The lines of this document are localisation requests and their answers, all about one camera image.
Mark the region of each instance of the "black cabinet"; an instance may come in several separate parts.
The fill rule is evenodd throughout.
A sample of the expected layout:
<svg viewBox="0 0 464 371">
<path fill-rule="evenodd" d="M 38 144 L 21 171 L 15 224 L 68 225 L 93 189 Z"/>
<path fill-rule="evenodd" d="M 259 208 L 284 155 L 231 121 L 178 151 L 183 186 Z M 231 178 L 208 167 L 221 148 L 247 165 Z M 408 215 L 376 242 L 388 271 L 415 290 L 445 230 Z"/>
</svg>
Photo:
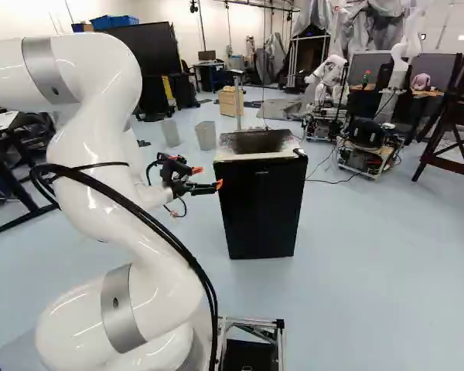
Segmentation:
<svg viewBox="0 0 464 371">
<path fill-rule="evenodd" d="M 291 257 L 308 158 L 214 162 L 231 259 Z"/>
</svg>

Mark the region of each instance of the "white humanoid robot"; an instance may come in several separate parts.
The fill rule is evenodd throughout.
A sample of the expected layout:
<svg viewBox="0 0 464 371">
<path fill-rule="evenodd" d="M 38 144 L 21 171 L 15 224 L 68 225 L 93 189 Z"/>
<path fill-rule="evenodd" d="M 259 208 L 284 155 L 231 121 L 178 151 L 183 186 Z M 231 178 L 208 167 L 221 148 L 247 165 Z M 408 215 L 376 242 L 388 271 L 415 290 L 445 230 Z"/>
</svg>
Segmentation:
<svg viewBox="0 0 464 371">
<path fill-rule="evenodd" d="M 328 87 L 335 90 L 338 86 L 338 93 L 344 95 L 344 87 L 338 84 L 346 64 L 347 60 L 341 56 L 331 55 L 309 76 L 305 77 L 305 82 L 309 85 L 302 99 L 301 116 L 303 118 L 302 128 L 305 129 L 304 137 L 307 140 L 318 138 L 331 141 L 339 134 L 340 124 L 343 122 L 346 111 L 340 110 L 339 107 L 325 109 L 324 103 Z"/>
<path fill-rule="evenodd" d="M 127 126 L 141 89 L 132 52 L 107 34 L 0 41 L 0 106 L 60 113 L 48 163 L 105 164 L 83 172 L 150 209 L 176 195 L 169 184 L 147 186 L 141 179 L 142 157 Z M 210 338 L 198 339 L 191 321 L 203 287 L 188 262 L 91 187 L 59 177 L 53 188 L 79 231 L 123 246 L 133 259 L 73 288 L 41 314 L 36 347 L 43 364 L 55 371 L 206 368 Z"/>
<path fill-rule="evenodd" d="M 316 70 L 304 78 L 304 81 L 309 84 L 304 94 L 305 99 L 310 100 L 310 103 L 315 107 L 319 105 L 326 96 L 326 88 L 334 87 L 339 82 L 338 78 L 346 63 L 346 59 L 335 54 L 326 58 Z"/>
</svg>

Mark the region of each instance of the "white bucket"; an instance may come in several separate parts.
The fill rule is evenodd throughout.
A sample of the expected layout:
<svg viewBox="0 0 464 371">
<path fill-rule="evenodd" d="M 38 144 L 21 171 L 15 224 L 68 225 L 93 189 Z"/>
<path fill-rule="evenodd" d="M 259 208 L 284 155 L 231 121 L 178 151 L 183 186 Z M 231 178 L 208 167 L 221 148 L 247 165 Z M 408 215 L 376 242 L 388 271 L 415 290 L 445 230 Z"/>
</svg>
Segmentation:
<svg viewBox="0 0 464 371">
<path fill-rule="evenodd" d="M 202 121 L 194 127 L 202 151 L 209 151 L 217 147 L 217 131 L 214 121 Z"/>
<path fill-rule="evenodd" d="M 179 131 L 177 130 L 177 123 L 174 120 L 163 120 L 162 131 L 169 147 L 176 147 L 180 145 L 181 141 Z"/>
</svg>

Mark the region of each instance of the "blue storage bin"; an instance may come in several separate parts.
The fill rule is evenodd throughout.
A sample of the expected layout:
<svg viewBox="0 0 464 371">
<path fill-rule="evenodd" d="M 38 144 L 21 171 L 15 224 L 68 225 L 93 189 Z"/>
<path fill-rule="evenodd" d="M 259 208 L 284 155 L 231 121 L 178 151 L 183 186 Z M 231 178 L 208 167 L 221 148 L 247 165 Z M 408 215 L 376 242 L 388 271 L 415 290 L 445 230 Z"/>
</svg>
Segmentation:
<svg viewBox="0 0 464 371">
<path fill-rule="evenodd" d="M 111 26 L 112 27 L 122 27 L 130 25 L 138 25 L 139 19 L 131 17 L 130 15 L 123 15 L 121 17 L 112 17 Z"/>
<path fill-rule="evenodd" d="M 130 15 L 122 15 L 120 17 L 104 15 L 102 17 L 91 19 L 91 24 L 94 29 L 109 29 L 111 27 L 138 25 L 139 19 L 131 17 Z"/>
</svg>

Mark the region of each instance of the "gray floor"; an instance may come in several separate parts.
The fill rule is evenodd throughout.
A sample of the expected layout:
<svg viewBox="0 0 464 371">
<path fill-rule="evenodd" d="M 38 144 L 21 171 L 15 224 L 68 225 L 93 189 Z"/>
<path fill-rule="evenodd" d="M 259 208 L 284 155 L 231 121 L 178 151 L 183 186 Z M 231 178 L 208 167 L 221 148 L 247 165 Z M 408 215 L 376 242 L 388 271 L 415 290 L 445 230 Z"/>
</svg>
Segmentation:
<svg viewBox="0 0 464 371">
<path fill-rule="evenodd" d="M 264 91 L 265 98 L 283 95 Z M 248 88 L 245 99 L 261 99 L 261 89 Z M 256 111 L 246 109 L 244 122 L 262 125 Z M 171 149 L 159 123 L 135 122 L 138 137 L 153 143 L 142 149 L 146 161 L 161 150 L 179 153 L 204 166 L 197 180 L 212 181 L 213 153 L 199 150 L 193 127 L 213 120 L 232 131 L 235 119 L 213 103 L 174 119 L 184 143 Z M 301 134 L 299 123 L 268 123 Z M 309 168 L 331 149 L 303 147 Z M 421 152 L 421 145 L 406 148 L 402 163 L 377 182 L 307 183 L 289 259 L 229 260 L 216 196 L 186 197 L 183 220 L 154 214 L 198 257 L 220 313 L 285 319 L 288 369 L 464 371 L 464 176 L 430 167 L 413 184 Z M 313 178 L 349 176 L 330 161 Z M 0 224 L 21 212 L 18 203 L 0 206 Z M 0 235 L 0 348 L 17 338 L 23 345 L 48 302 L 127 259 L 119 247 L 81 236 L 58 211 Z M 14 357 L 24 363 L 17 347 L 8 354 Z"/>
</svg>

